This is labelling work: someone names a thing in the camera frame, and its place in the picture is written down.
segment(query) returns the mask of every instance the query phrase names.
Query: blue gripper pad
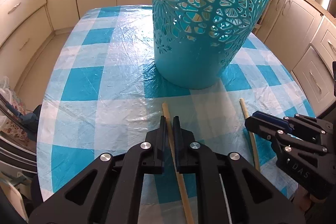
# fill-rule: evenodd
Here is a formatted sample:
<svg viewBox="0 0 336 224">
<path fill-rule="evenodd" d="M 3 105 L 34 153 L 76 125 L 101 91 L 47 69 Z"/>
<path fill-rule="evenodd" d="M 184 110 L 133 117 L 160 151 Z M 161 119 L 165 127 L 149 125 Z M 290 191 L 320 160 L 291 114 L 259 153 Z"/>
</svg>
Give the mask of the blue gripper pad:
<svg viewBox="0 0 336 224">
<path fill-rule="evenodd" d="M 285 133 L 289 133 L 289 134 L 292 133 L 293 129 L 289 126 L 289 123 L 283 119 L 269 115 L 261 111 L 254 112 L 252 116 L 284 128 Z"/>
</svg>

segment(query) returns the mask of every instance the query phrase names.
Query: floral cutout pattern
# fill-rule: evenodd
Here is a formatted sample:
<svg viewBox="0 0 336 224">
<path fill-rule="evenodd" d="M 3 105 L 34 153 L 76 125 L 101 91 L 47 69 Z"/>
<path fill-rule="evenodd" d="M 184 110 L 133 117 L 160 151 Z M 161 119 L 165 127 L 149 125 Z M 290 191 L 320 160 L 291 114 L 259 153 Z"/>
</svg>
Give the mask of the floral cutout pattern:
<svg viewBox="0 0 336 224">
<path fill-rule="evenodd" d="M 239 50 L 268 0 L 153 0 L 155 46 L 159 54 L 172 51 L 170 42 L 185 38 L 207 40 L 220 56 Z"/>
</svg>

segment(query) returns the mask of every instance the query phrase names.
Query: metal screw cap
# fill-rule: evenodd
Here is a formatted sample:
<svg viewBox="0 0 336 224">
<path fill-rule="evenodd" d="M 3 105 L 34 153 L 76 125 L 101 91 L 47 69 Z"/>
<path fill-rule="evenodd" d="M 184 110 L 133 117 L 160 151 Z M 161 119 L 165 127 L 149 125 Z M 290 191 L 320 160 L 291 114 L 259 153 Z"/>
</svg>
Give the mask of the metal screw cap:
<svg viewBox="0 0 336 224">
<path fill-rule="evenodd" d="M 240 155 L 236 152 L 233 152 L 230 154 L 230 159 L 232 160 L 239 160 L 240 159 Z"/>
<path fill-rule="evenodd" d="M 100 155 L 100 160 L 101 161 L 109 161 L 110 159 L 111 159 L 110 154 L 105 153 L 105 154 Z"/>
<path fill-rule="evenodd" d="M 199 148 L 201 147 L 201 145 L 200 145 L 198 142 L 192 142 L 192 143 L 190 144 L 190 147 L 191 147 L 192 149 L 199 149 Z"/>
<path fill-rule="evenodd" d="M 151 148 L 151 143 L 149 143 L 149 142 L 143 142 L 141 145 L 140 145 L 140 147 L 142 148 L 142 149 L 149 149 L 149 148 Z"/>
</svg>

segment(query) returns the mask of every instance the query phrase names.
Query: kitchen countertop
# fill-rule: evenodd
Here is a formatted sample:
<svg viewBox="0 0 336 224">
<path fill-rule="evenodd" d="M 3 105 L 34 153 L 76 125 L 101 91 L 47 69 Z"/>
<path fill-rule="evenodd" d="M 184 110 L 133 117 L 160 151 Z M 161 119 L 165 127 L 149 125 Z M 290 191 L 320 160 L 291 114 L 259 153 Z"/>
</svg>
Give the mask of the kitchen countertop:
<svg viewBox="0 0 336 224">
<path fill-rule="evenodd" d="M 315 0 L 305 0 L 305 1 L 308 2 L 310 5 L 312 5 L 320 13 L 324 14 L 325 17 L 327 17 L 336 26 L 336 19 L 320 4 L 318 4 Z"/>
</svg>

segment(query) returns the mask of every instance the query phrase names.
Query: blue checkered tablecloth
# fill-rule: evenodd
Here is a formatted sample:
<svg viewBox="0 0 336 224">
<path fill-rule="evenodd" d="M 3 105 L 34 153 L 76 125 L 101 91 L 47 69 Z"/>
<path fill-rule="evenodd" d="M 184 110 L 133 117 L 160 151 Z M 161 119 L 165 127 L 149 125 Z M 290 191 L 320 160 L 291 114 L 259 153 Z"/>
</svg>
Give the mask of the blue checkered tablecloth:
<svg viewBox="0 0 336 224">
<path fill-rule="evenodd" d="M 37 167 L 43 199 L 103 152 L 118 155 L 159 126 L 166 101 L 181 127 L 214 152 L 252 153 L 239 98 L 252 114 L 278 117 L 314 113 L 291 75 L 250 34 L 218 82 L 188 90 L 163 79 L 154 65 L 151 6 L 88 11 L 55 64 L 40 116 Z M 275 166 L 270 142 L 256 136 L 262 174 L 290 197 L 297 183 Z M 184 176 L 197 219 L 194 175 Z M 169 149 L 163 175 L 145 175 L 139 223 L 185 223 Z"/>
</svg>

